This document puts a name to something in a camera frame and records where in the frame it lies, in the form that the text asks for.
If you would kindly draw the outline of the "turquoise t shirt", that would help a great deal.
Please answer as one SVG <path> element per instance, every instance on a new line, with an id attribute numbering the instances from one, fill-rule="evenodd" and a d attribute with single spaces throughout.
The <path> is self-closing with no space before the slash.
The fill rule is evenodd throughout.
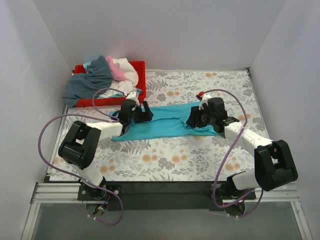
<path id="1" fill-rule="evenodd" d="M 199 107 L 198 102 L 174 104 L 166 106 L 154 106 L 150 110 L 153 113 L 151 121 L 132 123 L 129 130 L 121 135 L 111 138 L 114 142 L 133 140 L 150 140 L 166 137 L 193 136 L 217 136 L 212 126 L 191 128 L 187 120 L 192 107 Z"/>

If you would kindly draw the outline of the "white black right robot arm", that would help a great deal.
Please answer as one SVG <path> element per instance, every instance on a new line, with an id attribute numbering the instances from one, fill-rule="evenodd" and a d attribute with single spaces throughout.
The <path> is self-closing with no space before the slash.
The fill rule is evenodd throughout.
<path id="1" fill-rule="evenodd" d="M 211 126 L 217 134 L 253 156 L 254 169 L 230 175 L 219 187 L 212 188 L 213 196 L 232 197 L 255 188 L 269 192 L 298 179 L 288 143 L 274 141 L 246 129 L 239 119 L 228 116 L 220 97 L 204 98 L 200 105 L 191 107 L 186 124 L 193 129 Z"/>

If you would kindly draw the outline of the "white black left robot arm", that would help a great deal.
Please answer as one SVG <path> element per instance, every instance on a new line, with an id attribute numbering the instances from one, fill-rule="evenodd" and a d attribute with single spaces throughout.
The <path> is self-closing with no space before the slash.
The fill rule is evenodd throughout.
<path id="1" fill-rule="evenodd" d="M 118 122 L 103 121 L 84 123 L 75 121 L 58 149 L 58 155 L 70 164 L 77 174 L 83 178 L 81 185 L 95 200 L 102 200 L 106 192 L 85 183 L 85 180 L 99 187 L 106 187 L 106 180 L 94 165 L 98 143 L 104 139 L 121 137 L 130 131 L 131 125 L 149 122 L 153 113 L 146 101 L 143 106 L 133 99 L 125 99 L 120 110 L 112 114 Z"/>

